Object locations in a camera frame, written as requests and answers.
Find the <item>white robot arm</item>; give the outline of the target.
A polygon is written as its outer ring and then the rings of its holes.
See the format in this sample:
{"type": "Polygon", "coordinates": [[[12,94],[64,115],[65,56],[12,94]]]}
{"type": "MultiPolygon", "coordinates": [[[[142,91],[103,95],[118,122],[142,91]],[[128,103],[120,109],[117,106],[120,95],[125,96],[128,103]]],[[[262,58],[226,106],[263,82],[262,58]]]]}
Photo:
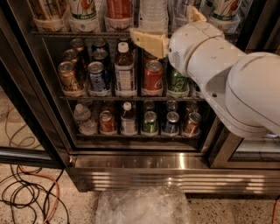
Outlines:
{"type": "Polygon", "coordinates": [[[192,9],[190,23],[169,38],[131,28],[134,44],[191,78],[222,123],[238,137],[280,135],[280,56],[246,54],[192,9]]]}

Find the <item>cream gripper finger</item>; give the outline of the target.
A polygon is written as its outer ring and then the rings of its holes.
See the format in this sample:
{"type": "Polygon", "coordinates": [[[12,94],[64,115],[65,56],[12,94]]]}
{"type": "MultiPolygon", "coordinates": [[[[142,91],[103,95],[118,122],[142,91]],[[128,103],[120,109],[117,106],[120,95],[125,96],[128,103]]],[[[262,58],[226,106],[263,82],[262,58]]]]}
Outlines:
{"type": "Polygon", "coordinates": [[[196,7],[192,5],[188,5],[186,7],[186,20],[188,23],[207,21],[206,17],[202,13],[200,13],[196,7]]]}
{"type": "Polygon", "coordinates": [[[136,46],[159,59],[168,53],[169,39],[165,34],[151,34],[140,28],[130,28],[129,35],[136,46]]]}

